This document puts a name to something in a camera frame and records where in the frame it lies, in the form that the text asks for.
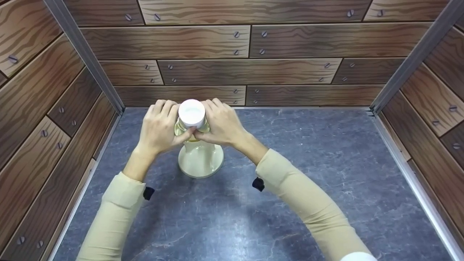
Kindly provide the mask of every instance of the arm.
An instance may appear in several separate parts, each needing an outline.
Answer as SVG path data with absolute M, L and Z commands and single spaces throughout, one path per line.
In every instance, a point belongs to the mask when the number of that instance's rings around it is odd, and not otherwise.
M 178 105 L 158 100 L 143 119 L 140 141 L 126 167 L 106 189 L 77 261 L 120 261 L 130 226 L 143 201 L 145 176 L 157 155 L 187 140 L 193 130 L 174 136 Z
M 329 261 L 375 261 L 335 202 L 286 158 L 248 133 L 235 111 L 218 99 L 203 103 L 210 133 L 197 139 L 229 145 L 255 165 L 265 187 L 286 202 L 310 230 Z

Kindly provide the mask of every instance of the white bottle cap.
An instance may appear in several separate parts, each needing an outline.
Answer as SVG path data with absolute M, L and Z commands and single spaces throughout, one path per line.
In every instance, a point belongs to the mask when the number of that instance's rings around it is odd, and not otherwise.
M 198 100 L 186 100 L 179 107 L 179 118 L 186 128 L 199 129 L 205 121 L 205 107 Z

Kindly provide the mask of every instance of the beige sleeve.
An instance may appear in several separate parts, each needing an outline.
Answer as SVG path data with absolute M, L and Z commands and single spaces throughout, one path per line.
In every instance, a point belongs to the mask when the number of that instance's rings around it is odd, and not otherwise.
M 116 175 L 82 243 L 77 261 L 120 261 L 129 228 L 143 201 L 145 184 Z
M 256 173 L 266 189 L 298 214 L 328 261 L 353 252 L 371 254 L 335 202 L 285 157 L 269 150 Z

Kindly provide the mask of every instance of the yellow liquid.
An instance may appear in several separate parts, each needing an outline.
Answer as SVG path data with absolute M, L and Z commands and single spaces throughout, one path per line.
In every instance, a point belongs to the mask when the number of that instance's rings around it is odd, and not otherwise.
M 182 121 L 178 118 L 177 122 L 176 122 L 176 124 L 174 126 L 174 134 L 176 136 L 179 136 L 179 135 L 181 135 L 182 133 L 184 133 L 186 131 L 187 131 L 187 128 L 184 126 Z M 198 128 L 198 131 L 201 131 L 201 132 L 204 132 L 204 133 L 209 132 L 209 124 L 206 121 L 206 119 L 205 119 L 205 123 L 200 128 Z M 197 141 L 199 141 L 199 140 L 197 140 L 195 138 L 195 136 L 193 136 L 193 135 L 190 137 L 189 140 L 187 140 L 187 142 L 197 142 Z

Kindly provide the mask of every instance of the wooden wall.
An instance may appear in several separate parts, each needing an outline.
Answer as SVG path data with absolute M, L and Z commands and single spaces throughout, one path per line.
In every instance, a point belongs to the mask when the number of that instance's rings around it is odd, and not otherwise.
M 368 106 L 448 0 L 64 0 L 126 106 Z
M 42 0 L 0 6 L 0 260 L 46 260 L 115 111 Z
M 459 25 L 379 116 L 464 249 L 464 31 Z

